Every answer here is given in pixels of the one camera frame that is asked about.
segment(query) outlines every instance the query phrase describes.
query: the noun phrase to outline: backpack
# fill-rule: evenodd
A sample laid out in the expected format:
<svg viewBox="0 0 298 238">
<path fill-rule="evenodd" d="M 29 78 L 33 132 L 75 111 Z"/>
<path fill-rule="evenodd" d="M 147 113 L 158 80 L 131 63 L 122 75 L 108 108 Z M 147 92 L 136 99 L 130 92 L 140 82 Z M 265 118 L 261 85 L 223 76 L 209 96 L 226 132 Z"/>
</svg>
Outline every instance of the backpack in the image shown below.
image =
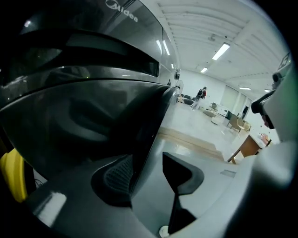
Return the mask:
<svg viewBox="0 0 298 238">
<path fill-rule="evenodd" d="M 198 92 L 197 94 L 198 94 L 199 96 L 202 96 L 202 94 L 203 94 L 203 90 L 200 89 L 199 92 Z"/>
</svg>

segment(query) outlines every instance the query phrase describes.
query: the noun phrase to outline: ceiling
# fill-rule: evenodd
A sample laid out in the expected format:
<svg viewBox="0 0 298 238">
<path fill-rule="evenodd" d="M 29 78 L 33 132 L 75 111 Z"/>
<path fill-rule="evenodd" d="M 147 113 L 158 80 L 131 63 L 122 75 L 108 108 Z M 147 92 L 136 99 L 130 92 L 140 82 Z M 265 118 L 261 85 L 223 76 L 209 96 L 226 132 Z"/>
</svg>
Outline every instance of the ceiling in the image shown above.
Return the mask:
<svg viewBox="0 0 298 238">
<path fill-rule="evenodd" d="M 272 74 L 289 52 L 279 31 L 246 0 L 141 0 L 169 35 L 181 69 L 204 73 L 252 99 L 271 88 Z M 231 47 L 213 55 L 226 42 Z"/>
</svg>

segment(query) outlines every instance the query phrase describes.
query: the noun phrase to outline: person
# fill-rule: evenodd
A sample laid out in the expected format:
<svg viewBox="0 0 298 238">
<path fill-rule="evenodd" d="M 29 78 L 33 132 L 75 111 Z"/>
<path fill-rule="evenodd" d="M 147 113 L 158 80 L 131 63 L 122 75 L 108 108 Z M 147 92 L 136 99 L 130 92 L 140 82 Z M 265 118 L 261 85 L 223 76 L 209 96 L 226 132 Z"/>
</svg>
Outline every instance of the person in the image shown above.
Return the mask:
<svg viewBox="0 0 298 238">
<path fill-rule="evenodd" d="M 200 89 L 199 92 L 196 95 L 194 103 L 190 106 L 192 109 L 196 109 L 196 106 L 199 103 L 199 99 L 205 99 L 207 95 L 207 87 L 204 87 L 203 89 Z"/>
</svg>

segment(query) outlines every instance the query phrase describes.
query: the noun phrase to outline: chair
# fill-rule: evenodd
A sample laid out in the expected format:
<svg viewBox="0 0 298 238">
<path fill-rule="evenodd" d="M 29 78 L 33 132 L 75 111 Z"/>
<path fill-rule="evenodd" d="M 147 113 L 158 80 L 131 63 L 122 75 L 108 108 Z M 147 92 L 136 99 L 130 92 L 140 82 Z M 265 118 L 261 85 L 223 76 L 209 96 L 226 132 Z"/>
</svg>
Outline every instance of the chair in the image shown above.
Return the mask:
<svg viewBox="0 0 298 238">
<path fill-rule="evenodd" d="M 216 103 L 213 102 L 211 104 L 211 110 L 217 112 L 217 105 L 216 105 Z"/>
<path fill-rule="evenodd" d="M 237 125 L 238 125 L 238 127 L 239 127 L 241 130 L 244 130 L 244 129 L 245 129 L 245 128 L 244 128 L 245 122 L 244 122 L 242 119 L 240 119 L 240 118 L 237 119 Z"/>
</svg>

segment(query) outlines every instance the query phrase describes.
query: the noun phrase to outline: table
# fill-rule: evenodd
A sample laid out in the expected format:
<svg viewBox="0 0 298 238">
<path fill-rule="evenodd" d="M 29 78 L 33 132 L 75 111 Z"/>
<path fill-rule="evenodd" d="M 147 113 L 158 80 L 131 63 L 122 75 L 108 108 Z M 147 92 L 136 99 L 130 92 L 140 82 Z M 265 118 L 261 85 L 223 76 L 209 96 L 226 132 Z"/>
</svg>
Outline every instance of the table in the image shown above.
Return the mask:
<svg viewBox="0 0 298 238">
<path fill-rule="evenodd" d="M 265 147 L 265 144 L 254 135 L 249 134 L 245 141 L 242 143 L 242 145 L 239 147 L 239 149 L 236 150 L 236 152 L 228 159 L 228 162 L 231 162 L 233 164 L 236 164 L 234 157 L 241 152 L 243 154 L 243 157 L 247 157 L 250 155 L 255 155 Z"/>
</svg>

